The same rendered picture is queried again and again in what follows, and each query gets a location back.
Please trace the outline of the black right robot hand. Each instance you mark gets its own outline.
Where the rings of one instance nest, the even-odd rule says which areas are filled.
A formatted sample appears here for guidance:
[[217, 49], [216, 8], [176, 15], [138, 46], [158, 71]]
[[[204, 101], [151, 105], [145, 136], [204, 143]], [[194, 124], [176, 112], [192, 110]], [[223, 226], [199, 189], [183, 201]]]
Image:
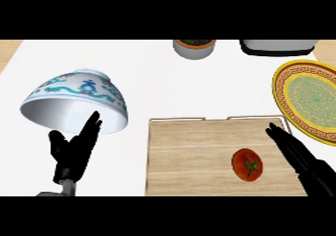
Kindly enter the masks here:
[[266, 129], [286, 161], [292, 165], [307, 195], [336, 196], [336, 171], [317, 159], [303, 142], [275, 124]]

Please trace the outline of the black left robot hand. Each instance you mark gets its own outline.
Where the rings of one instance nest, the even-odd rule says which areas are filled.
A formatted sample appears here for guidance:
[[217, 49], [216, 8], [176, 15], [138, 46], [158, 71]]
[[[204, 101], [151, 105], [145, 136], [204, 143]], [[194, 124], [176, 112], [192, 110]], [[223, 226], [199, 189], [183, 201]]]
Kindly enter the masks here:
[[80, 134], [71, 140], [65, 139], [58, 130], [49, 132], [51, 155], [57, 160], [55, 183], [64, 180], [76, 183], [80, 180], [98, 142], [101, 125], [99, 112], [93, 112]]

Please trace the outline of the red tomato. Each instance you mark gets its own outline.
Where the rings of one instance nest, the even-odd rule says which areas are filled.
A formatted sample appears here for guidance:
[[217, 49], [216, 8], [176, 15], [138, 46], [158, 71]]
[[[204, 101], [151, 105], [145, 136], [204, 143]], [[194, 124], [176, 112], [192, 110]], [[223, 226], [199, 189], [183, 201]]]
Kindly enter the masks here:
[[245, 182], [252, 182], [258, 179], [263, 173], [263, 161], [250, 148], [242, 148], [233, 155], [232, 167], [238, 177]]

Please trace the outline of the yellow patterned plate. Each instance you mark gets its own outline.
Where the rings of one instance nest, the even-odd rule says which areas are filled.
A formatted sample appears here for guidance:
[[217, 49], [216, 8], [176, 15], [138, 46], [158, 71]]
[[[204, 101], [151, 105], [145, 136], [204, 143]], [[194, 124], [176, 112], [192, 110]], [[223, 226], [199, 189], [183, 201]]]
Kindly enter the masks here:
[[292, 60], [275, 71], [275, 102], [295, 128], [336, 147], [336, 68]]

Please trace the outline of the white bowl with blue pattern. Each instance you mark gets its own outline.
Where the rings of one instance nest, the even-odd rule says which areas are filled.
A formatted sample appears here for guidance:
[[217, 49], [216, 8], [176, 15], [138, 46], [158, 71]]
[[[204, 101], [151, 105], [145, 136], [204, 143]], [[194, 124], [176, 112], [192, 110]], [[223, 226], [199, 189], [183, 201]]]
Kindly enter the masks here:
[[43, 127], [79, 134], [93, 112], [99, 112], [102, 135], [129, 124], [124, 97], [110, 77], [93, 69], [51, 78], [27, 96], [21, 114]]

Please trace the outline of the pale appliance with black base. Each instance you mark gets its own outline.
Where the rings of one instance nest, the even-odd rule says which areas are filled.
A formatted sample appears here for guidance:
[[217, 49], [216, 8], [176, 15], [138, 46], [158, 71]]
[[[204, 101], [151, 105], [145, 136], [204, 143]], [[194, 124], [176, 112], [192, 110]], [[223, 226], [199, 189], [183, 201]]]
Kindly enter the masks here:
[[317, 40], [241, 40], [242, 51], [257, 56], [300, 56], [314, 50]]

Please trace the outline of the grey plant pot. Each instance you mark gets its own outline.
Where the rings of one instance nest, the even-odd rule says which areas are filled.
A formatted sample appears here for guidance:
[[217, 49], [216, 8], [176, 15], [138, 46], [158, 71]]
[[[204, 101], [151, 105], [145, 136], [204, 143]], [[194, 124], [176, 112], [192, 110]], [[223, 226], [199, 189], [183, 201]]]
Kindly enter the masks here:
[[189, 60], [204, 59], [214, 51], [216, 40], [204, 45], [189, 45], [182, 40], [173, 41], [176, 53]]

